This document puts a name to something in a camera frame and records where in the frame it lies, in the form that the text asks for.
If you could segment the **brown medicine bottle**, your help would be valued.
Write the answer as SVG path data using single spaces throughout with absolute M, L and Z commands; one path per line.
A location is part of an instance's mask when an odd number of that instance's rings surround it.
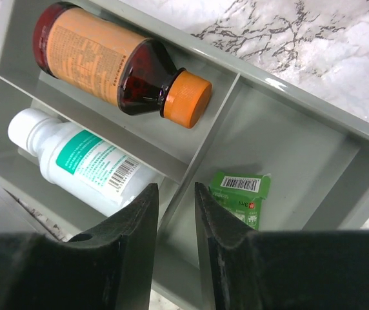
M 212 95 L 211 82 L 177 68 L 160 41 L 69 2 L 41 14 L 33 51 L 44 72 L 130 116 L 158 112 L 190 129 Z

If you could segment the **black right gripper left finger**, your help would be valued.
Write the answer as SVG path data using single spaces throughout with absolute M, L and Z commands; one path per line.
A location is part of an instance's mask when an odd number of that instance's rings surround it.
M 159 191 L 58 242 L 0 233 L 0 309 L 148 309 Z

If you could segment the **white medicine bottle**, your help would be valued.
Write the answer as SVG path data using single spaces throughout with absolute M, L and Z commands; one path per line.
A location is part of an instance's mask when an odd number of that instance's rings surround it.
M 155 170 L 72 122 L 36 108 L 16 114 L 8 137 L 37 158 L 44 179 L 109 217 L 131 203 L 150 183 Z

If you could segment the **grey plastic tray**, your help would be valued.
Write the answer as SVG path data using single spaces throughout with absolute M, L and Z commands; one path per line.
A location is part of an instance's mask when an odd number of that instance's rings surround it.
M 204 297 L 195 228 L 195 184 L 217 171 L 267 174 L 263 231 L 357 229 L 369 218 L 369 123 L 121 1 L 80 1 L 89 12 L 159 39 L 178 67 L 209 80 L 203 117 L 185 129 L 159 114 L 128 116 L 44 73 L 32 35 L 49 1 L 3 1 L 0 10 L 0 186 L 70 234 L 103 215 L 39 172 L 7 136 L 36 107 L 72 121 L 165 179 L 152 287 L 183 309 Z

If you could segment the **small green box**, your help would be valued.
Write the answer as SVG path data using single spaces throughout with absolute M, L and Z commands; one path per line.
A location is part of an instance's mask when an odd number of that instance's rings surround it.
M 219 205 L 251 228 L 258 230 L 262 202 L 267 199 L 270 185 L 269 174 L 233 174 L 219 171 L 208 188 Z

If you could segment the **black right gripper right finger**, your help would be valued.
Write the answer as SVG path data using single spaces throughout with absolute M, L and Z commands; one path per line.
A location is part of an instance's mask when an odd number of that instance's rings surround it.
M 194 194 L 204 309 L 369 309 L 369 230 L 259 232 Z

